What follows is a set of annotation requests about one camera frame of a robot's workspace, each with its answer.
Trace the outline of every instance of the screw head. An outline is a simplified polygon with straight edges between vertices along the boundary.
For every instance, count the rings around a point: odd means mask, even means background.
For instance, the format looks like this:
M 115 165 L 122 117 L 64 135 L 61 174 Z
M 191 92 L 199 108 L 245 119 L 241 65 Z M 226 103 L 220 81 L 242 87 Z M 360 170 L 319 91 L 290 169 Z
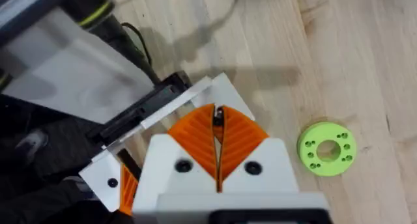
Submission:
M 245 171 L 250 175 L 260 175 L 262 173 L 262 166 L 256 161 L 249 161 L 245 164 Z
M 181 159 L 176 162 L 175 170 L 178 173 L 187 173 L 190 172 L 193 167 L 193 164 L 190 160 Z
M 109 185 L 109 187 L 111 187 L 111 188 L 115 188 L 115 187 L 117 187 L 117 185 L 119 185 L 119 182 L 117 181 L 117 179 L 116 179 L 116 178 L 110 178 L 110 179 L 107 181 L 107 184 Z

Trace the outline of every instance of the green 3d printed ring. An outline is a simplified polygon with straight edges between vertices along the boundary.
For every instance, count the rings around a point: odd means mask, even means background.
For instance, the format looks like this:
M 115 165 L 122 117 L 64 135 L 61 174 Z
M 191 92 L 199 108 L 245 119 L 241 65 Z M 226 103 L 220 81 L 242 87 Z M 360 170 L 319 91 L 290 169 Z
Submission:
M 325 155 L 318 148 L 332 143 Z M 336 176 L 345 172 L 356 157 L 356 142 L 352 133 L 332 122 L 310 126 L 298 139 L 298 155 L 302 163 L 318 176 Z

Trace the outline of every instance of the cable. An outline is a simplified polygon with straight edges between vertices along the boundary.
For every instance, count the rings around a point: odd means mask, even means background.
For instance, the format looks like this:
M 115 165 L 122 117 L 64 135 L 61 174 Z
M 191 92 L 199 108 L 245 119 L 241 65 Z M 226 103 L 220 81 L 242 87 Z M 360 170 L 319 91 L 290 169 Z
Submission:
M 141 33 L 130 23 L 124 22 L 124 23 L 122 23 L 122 26 L 129 28 L 130 30 L 132 30 L 139 37 L 140 41 L 142 42 L 142 46 L 143 46 L 145 55 L 148 59 L 148 63 L 149 63 L 150 66 L 152 66 L 152 58 L 151 58 L 151 55 L 149 54 L 148 48 L 146 47 L 145 40 L 143 39 Z

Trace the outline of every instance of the wooden table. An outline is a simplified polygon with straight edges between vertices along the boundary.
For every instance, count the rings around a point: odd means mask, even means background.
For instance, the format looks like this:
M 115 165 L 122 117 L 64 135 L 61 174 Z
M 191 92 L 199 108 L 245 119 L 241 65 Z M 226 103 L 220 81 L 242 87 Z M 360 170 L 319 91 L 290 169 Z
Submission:
M 335 223 L 417 223 L 417 0 L 116 1 L 160 77 L 229 76 L 257 122 L 285 141 L 300 189 L 327 196 Z M 320 178 L 296 141 L 326 119 L 353 132 L 358 156 Z

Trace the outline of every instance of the hole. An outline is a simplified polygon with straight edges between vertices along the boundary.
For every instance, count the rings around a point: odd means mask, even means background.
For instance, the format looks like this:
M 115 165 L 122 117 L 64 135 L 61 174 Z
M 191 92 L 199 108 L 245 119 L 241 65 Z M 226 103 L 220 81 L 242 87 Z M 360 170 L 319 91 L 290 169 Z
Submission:
M 117 187 L 117 185 L 119 184 L 119 182 L 117 181 L 117 179 L 116 178 L 110 178 L 108 181 L 107 181 L 107 185 L 109 185 L 109 187 L 111 187 L 111 188 L 115 188 L 115 187 Z
M 187 173 L 193 168 L 193 163 L 190 160 L 181 159 L 176 162 L 175 170 L 178 173 Z
M 317 147 L 316 155 L 326 162 L 335 161 L 340 156 L 340 146 L 333 140 L 323 141 Z
M 262 166 L 256 161 L 249 161 L 245 164 L 245 170 L 250 175 L 259 175 L 262 173 Z

